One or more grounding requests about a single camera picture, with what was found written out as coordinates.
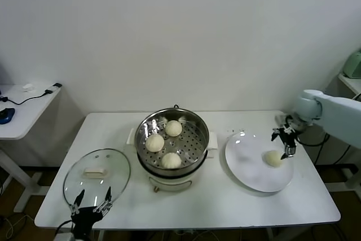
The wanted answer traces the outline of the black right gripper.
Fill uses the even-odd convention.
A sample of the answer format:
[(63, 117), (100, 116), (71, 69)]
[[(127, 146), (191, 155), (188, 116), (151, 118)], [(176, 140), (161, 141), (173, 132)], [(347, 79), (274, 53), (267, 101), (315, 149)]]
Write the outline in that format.
[(296, 153), (296, 132), (292, 127), (273, 128), (271, 141), (274, 141), (278, 136), (284, 144), (284, 153), (281, 160), (293, 157)]

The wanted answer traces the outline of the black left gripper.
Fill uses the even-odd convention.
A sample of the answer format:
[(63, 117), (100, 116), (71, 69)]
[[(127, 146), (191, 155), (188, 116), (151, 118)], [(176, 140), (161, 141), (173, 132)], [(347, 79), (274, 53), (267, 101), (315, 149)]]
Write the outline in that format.
[(102, 220), (113, 205), (111, 187), (108, 188), (104, 201), (97, 207), (80, 208), (84, 194), (85, 189), (76, 196), (74, 203), (71, 205), (74, 238), (89, 238), (93, 225)]

